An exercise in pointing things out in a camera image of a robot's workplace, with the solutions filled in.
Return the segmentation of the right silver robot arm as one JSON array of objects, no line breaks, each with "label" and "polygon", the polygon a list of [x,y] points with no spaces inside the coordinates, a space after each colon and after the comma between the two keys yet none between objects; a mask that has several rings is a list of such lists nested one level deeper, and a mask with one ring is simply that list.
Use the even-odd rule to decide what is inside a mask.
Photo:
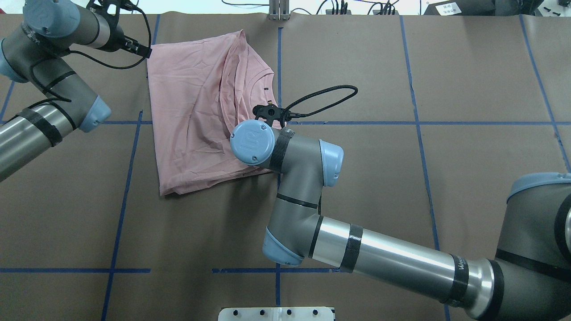
[{"label": "right silver robot arm", "polygon": [[[547,125],[294,125],[345,150],[326,217],[467,259],[494,257],[518,177],[567,172]],[[460,308],[356,273],[285,273],[282,305],[332,305],[339,321],[468,321]]]}]

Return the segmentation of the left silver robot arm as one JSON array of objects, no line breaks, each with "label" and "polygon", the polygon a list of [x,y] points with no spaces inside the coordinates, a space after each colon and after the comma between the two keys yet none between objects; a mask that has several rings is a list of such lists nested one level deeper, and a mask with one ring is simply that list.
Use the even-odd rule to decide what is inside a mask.
[{"label": "left silver robot arm", "polygon": [[150,45],[120,27],[120,11],[143,13],[130,0],[90,0],[85,8],[71,0],[27,0],[23,21],[1,40],[1,73],[31,83],[45,99],[16,113],[1,126],[2,180],[57,146],[74,130],[91,132],[112,113],[99,94],[65,62],[71,49],[85,45],[105,52],[120,49],[149,59]]}]

